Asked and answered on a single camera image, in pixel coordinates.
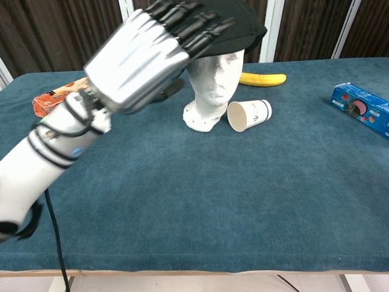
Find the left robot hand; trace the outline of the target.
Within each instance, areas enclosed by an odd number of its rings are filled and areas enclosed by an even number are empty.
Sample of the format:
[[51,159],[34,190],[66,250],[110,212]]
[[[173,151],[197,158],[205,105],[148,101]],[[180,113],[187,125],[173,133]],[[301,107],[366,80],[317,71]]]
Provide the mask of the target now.
[[132,114],[153,102],[187,65],[236,24],[202,3],[156,1],[137,9],[84,67],[87,110],[100,103],[113,113]]

